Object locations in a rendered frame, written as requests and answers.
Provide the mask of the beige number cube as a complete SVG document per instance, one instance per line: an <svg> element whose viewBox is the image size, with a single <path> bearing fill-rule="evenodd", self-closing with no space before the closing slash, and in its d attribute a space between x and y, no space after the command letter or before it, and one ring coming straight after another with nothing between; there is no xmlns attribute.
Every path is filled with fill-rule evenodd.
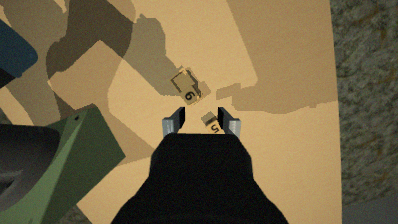
<svg viewBox="0 0 398 224"><path fill-rule="evenodd" d="M219 134L223 131L223 129L220 128L216 116L205 122L205 127L210 134Z"/></svg>
<svg viewBox="0 0 398 224"><path fill-rule="evenodd" d="M197 92L193 85L190 85L185 90L183 90L180 93L180 96L183 98L188 106L200 98L200 94Z"/></svg>

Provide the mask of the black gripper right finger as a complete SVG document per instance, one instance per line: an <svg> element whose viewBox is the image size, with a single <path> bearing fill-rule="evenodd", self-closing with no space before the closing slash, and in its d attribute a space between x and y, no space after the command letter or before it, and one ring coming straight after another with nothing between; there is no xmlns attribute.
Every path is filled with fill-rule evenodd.
<svg viewBox="0 0 398 224"><path fill-rule="evenodd" d="M218 107L217 121L225 134L233 134L240 138L241 120L233 118L223 107Z"/></svg>

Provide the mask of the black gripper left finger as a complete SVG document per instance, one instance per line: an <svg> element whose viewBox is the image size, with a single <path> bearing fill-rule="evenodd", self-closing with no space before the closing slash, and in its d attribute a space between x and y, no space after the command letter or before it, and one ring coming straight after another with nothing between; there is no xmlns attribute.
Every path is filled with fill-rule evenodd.
<svg viewBox="0 0 398 224"><path fill-rule="evenodd" d="M163 138L170 133L178 133L185 122L185 107L179 107L170 117L162 119Z"/></svg>

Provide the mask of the tan shallow rectangular tray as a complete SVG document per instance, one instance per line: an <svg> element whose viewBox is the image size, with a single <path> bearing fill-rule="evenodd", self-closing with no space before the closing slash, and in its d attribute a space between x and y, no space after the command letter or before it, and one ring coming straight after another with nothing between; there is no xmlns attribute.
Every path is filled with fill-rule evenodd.
<svg viewBox="0 0 398 224"><path fill-rule="evenodd" d="M171 78L169 78L169 82L171 85L174 87L174 89L177 91L177 93L180 95L180 93L185 90L187 87L190 85L193 85L197 92L200 94L200 98L193 102L191 105L187 105L188 107L192 106L196 102L198 102L200 99L204 97L202 92L199 90L195 82L192 80L188 72L185 70L183 67L181 70L179 70L176 74L174 74Z"/></svg>

